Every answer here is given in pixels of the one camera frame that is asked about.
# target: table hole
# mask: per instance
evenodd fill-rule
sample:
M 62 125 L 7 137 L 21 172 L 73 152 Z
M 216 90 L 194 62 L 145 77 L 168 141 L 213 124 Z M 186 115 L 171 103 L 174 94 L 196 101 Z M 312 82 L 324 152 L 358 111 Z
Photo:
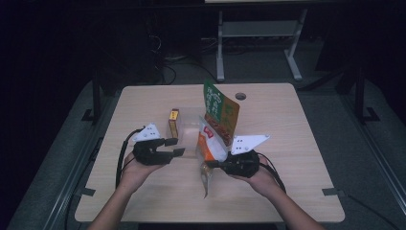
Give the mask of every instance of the table hole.
M 239 101 L 244 101 L 247 98 L 247 95 L 244 93 L 236 93 L 236 99 Z

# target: snack package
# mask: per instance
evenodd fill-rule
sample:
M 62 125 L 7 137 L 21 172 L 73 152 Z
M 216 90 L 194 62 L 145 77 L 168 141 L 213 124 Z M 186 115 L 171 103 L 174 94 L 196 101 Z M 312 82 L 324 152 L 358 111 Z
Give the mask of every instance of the snack package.
M 206 162 L 226 160 L 229 147 L 233 144 L 239 104 L 227 98 L 208 80 L 204 83 L 203 92 L 206 114 L 204 119 L 200 117 L 196 155 L 201 163 L 201 179 L 206 197 L 213 175 L 213 169 Z

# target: wooden table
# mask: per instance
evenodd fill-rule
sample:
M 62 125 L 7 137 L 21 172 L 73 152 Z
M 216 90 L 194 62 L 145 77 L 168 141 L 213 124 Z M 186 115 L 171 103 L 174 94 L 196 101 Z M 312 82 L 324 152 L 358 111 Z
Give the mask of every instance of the wooden table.
M 240 105 L 237 135 L 271 134 L 256 147 L 277 168 L 287 193 L 312 217 L 339 222 L 345 217 L 295 89 L 288 83 L 220 84 L 217 87 Z M 235 99 L 244 93 L 244 101 Z M 153 122 L 166 136 L 169 112 L 185 107 L 204 112 L 203 85 L 131 86 L 123 90 L 93 170 L 86 184 L 78 221 L 92 221 L 115 189 L 117 161 L 123 140 L 134 129 Z M 188 138 L 197 142 L 197 128 Z M 132 151 L 129 143 L 127 153 Z M 279 222 L 273 205 L 243 181 L 214 170 L 209 195 L 204 196 L 199 164 L 193 151 L 174 158 L 154 172 L 129 201 L 122 221 L 137 222 Z

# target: hand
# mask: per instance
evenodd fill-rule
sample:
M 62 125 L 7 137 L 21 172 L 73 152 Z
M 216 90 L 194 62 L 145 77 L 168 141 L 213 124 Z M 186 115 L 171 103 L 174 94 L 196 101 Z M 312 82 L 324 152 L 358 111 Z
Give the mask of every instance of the hand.
M 124 168 L 119 187 L 108 199 L 88 229 L 118 229 L 125 207 L 133 193 L 146 181 L 147 177 L 163 165 L 146 166 L 135 159 L 131 152 L 124 160 Z
M 264 165 L 268 165 L 266 158 L 261 155 L 259 161 Z M 259 167 L 259 170 L 250 178 L 237 175 L 231 175 L 231 177 L 247 182 L 254 191 L 268 198 L 276 191 L 282 190 L 274 176 L 264 167 Z
M 140 188 L 152 172 L 164 167 L 164 165 L 143 165 L 135 159 L 133 152 L 125 158 L 124 165 L 119 188 L 126 189 L 132 194 Z

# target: forearm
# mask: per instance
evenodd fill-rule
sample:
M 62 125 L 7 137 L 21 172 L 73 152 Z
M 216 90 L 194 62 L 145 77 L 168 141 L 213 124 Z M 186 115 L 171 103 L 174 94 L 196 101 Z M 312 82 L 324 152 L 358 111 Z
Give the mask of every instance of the forearm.
M 119 186 L 88 229 L 118 229 L 131 195 L 129 190 Z
M 272 194 L 266 195 L 265 197 L 267 197 L 268 200 L 271 201 L 271 203 L 275 206 L 289 229 L 325 229 L 281 189 L 277 189 L 273 191 Z

